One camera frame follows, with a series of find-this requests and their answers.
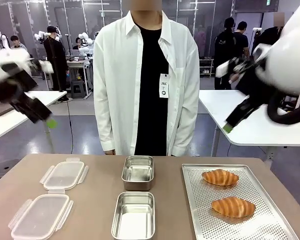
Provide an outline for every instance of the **croissant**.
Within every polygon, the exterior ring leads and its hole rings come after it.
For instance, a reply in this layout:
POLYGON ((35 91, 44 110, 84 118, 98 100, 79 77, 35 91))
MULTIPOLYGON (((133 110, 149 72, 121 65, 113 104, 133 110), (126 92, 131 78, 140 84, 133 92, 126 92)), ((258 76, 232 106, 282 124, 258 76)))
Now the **croissant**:
POLYGON ((251 216, 256 210, 256 205, 235 196, 213 201, 211 206, 218 213, 230 218, 251 216))
POLYGON ((233 185, 239 180, 237 175, 222 169, 204 172, 202 177, 208 183, 219 186, 233 185))

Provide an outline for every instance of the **table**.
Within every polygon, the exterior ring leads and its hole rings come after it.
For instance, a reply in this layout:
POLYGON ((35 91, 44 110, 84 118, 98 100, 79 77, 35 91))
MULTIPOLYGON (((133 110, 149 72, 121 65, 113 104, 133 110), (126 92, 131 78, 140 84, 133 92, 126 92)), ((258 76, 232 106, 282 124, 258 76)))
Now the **table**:
POLYGON ((237 90, 201 90, 199 99, 216 123, 211 156, 218 149, 220 129, 228 141, 237 146, 266 146, 265 163, 271 167, 278 147, 300 147, 300 123, 282 125, 271 121, 267 106, 262 105, 230 133, 223 130, 226 119, 245 95, 237 90))
MULTIPOLYGON (((26 93, 29 97, 36 97, 39 99, 45 106, 49 106, 62 96, 66 95, 67 92, 59 92, 59 91, 30 91, 26 93)), ((26 115, 17 112, 16 110, 12 110, 7 112, 6 114, 0 116, 0 137, 11 131, 15 127, 19 126, 23 122, 25 122, 28 118, 26 115)), ((54 152, 53 145, 50 137, 50 130, 47 124, 43 123, 45 128, 45 133, 48 138, 49 144, 51 146, 51 152, 54 152)))
POLYGON ((89 92, 88 79, 87 79, 87 75, 86 75, 86 71, 85 71, 85 69, 89 70, 88 75, 89 75, 90 84, 92 85, 91 68, 90 68, 91 62, 90 62, 90 60, 66 61, 66 63, 69 67, 69 70, 71 70, 71 69, 83 69, 85 91, 86 91, 86 96, 83 99, 86 100, 91 95, 91 92, 89 92))
MULTIPOLYGON (((113 240, 111 226, 118 195, 125 192, 121 179, 124 156, 31 154, 0 179, 0 240, 10 240, 8 223, 27 199, 47 191, 39 183, 47 169, 67 157, 79 157, 89 166, 82 184, 65 193, 72 210, 50 240, 113 240)), ((284 214, 300 239, 300 206, 276 176, 256 158, 154 157, 155 240, 195 240, 182 164, 248 165, 284 214)))

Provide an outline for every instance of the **man's hand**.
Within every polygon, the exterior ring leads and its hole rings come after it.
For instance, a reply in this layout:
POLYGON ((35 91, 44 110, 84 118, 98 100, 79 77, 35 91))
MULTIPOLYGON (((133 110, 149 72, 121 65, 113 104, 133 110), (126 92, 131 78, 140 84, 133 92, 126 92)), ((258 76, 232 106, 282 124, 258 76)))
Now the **man's hand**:
POLYGON ((116 155, 116 150, 113 149, 113 150, 110 150, 110 151, 104 151, 104 154, 105 155, 116 155))

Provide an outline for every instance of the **metal lunch box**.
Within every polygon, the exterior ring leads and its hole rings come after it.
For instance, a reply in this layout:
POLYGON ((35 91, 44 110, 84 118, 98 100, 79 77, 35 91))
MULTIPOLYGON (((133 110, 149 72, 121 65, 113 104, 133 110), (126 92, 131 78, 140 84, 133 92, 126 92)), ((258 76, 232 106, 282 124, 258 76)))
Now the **metal lunch box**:
POLYGON ((123 192, 116 202, 111 234, 116 240, 150 240, 155 222, 155 198, 150 192, 123 192))
POLYGON ((154 179, 155 164, 151 156, 128 156, 122 171, 124 188, 128 191, 149 191, 154 179))

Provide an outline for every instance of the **cable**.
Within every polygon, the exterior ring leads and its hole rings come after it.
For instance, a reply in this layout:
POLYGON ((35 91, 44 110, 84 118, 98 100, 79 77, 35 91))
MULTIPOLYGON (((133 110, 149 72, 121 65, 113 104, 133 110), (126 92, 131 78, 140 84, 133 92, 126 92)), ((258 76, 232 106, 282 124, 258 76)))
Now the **cable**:
POLYGON ((70 110, 69 110, 69 104, 68 104, 68 101, 66 102, 66 105, 68 107, 68 116, 69 116, 69 125, 70 125, 70 130, 71 130, 71 141, 72 141, 72 147, 71 147, 71 153, 74 151, 74 135, 73 135, 73 132, 72 132, 72 123, 71 123, 71 117, 70 117, 70 110))
POLYGON ((231 147, 232 143, 230 143, 230 146, 228 148, 228 153, 226 154, 227 157, 229 157, 229 151, 230 151, 230 147, 231 147))

